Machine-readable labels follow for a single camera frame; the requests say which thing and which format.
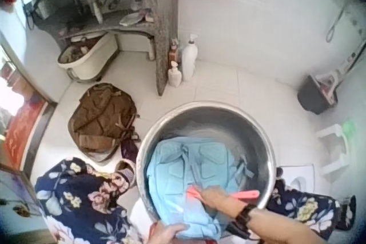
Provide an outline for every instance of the wristwatch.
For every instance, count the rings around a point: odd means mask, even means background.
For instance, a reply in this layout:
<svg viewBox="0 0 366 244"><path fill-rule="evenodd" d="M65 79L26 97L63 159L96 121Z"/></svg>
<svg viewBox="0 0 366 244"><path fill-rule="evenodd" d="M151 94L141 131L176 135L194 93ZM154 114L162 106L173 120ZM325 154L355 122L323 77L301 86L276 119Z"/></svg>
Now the wristwatch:
<svg viewBox="0 0 366 244"><path fill-rule="evenodd" d="M253 204L246 205L244 209L240 212L240 214L238 214L238 216L235 218L235 222L237 223L237 225L239 225L243 229L246 228L246 224L248 224L248 222L250 221L249 213L254 208L256 208L256 205Z"/></svg>

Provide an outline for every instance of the tiled wall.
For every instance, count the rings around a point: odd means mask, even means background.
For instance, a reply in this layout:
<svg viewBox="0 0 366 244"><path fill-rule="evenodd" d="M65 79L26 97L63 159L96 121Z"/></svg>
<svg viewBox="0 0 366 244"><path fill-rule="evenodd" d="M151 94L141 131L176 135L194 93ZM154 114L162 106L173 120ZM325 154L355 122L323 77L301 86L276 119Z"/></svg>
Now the tiled wall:
<svg viewBox="0 0 366 244"><path fill-rule="evenodd" d="M320 116L323 126L350 122L355 131L349 140L349 166L331 174L331 194L337 199L356 195L357 222L352 231L348 234L335 234L330 243L350 243L344 237L358 232L366 214L366 57L355 66L352 74L337 89L337 93L338 105Z"/></svg>
<svg viewBox="0 0 366 244"><path fill-rule="evenodd" d="M325 36L333 0L180 0L179 36L198 34L198 58L241 66L297 87L307 73L333 68L361 41L348 16Z"/></svg>

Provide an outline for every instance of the brown backpack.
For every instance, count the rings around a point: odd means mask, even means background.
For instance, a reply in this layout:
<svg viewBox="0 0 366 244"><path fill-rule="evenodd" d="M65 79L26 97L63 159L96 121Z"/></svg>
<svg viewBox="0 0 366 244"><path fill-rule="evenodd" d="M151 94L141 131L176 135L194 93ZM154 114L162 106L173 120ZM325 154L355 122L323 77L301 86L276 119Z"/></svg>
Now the brown backpack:
<svg viewBox="0 0 366 244"><path fill-rule="evenodd" d="M78 148L96 162L112 157L134 135L136 107L131 96L108 83L96 84L80 98L68 129Z"/></svg>

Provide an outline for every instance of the navy floral fabric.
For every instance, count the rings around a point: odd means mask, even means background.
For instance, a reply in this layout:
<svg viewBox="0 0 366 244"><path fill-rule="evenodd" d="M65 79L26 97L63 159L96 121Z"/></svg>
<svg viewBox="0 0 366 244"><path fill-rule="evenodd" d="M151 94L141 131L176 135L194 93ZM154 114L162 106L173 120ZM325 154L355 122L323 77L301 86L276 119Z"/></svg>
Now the navy floral fabric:
<svg viewBox="0 0 366 244"><path fill-rule="evenodd" d="M328 240L339 220L340 204L332 197L292 189L276 181L267 210L293 218Z"/></svg>
<svg viewBox="0 0 366 244"><path fill-rule="evenodd" d="M99 173L70 158L38 178L35 191L58 244L140 244L142 237L117 205L129 182L124 173Z"/></svg>

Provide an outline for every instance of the white soap dispenser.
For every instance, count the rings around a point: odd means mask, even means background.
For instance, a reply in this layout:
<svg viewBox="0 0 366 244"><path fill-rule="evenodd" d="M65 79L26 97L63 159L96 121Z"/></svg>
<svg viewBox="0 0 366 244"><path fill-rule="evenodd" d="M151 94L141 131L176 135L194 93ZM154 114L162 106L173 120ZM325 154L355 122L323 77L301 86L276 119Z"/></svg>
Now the white soap dispenser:
<svg viewBox="0 0 366 244"><path fill-rule="evenodd" d="M168 70L168 82L173 87L178 87L182 81L182 73L178 70L178 63L171 61L172 68Z"/></svg>
<svg viewBox="0 0 366 244"><path fill-rule="evenodd" d="M190 81L194 69L196 68L196 58L198 55L198 48L196 44L194 44L194 39L197 38L195 34L191 34L189 36L188 46L184 48L182 55L182 72L183 72L183 80Z"/></svg>

